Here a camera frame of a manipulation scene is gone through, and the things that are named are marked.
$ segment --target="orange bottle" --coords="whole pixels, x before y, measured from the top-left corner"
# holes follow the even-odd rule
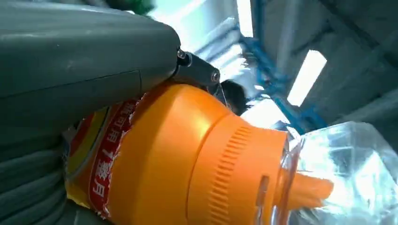
[[[188,85],[83,123],[71,143],[68,196],[118,225],[285,223],[289,210],[322,206],[333,189],[281,166],[284,132],[252,127]]]

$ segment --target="bottle label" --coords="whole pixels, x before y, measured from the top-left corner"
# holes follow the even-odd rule
[[[83,180],[88,182],[88,190],[83,190],[87,191],[86,197],[73,196],[73,200],[84,202],[88,197],[90,208],[103,218],[111,217],[107,201],[112,166],[118,156],[121,139],[131,129],[137,104],[137,100],[128,100],[104,108],[82,120],[76,130],[71,128],[64,133],[69,144],[66,150],[67,180],[79,187],[87,186],[79,184],[82,182],[78,179],[80,176],[85,176],[87,179]]]

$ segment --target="screw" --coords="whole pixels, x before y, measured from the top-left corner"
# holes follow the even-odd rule
[[[215,72],[212,74],[211,80],[212,80],[213,82],[218,82],[218,81],[220,80],[220,73],[217,72],[217,71],[215,71]]]
[[[181,59],[184,59],[184,58],[186,57],[186,53],[185,53],[183,50],[179,49],[179,50],[177,51],[177,56],[178,56],[179,58],[181,58]]]

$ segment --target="orange bottle cap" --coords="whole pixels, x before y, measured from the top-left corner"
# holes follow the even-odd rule
[[[270,224],[274,206],[279,224],[283,212],[322,206],[333,184],[283,169],[285,146],[285,132],[252,127],[235,115],[218,122],[192,174],[189,224]]]

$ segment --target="red label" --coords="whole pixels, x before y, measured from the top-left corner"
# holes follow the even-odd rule
[[[95,210],[106,218],[110,217],[107,200],[111,168],[119,150],[120,140],[131,128],[130,116],[135,111],[136,104],[137,101],[129,100],[119,107],[104,133],[92,167],[89,199]]]

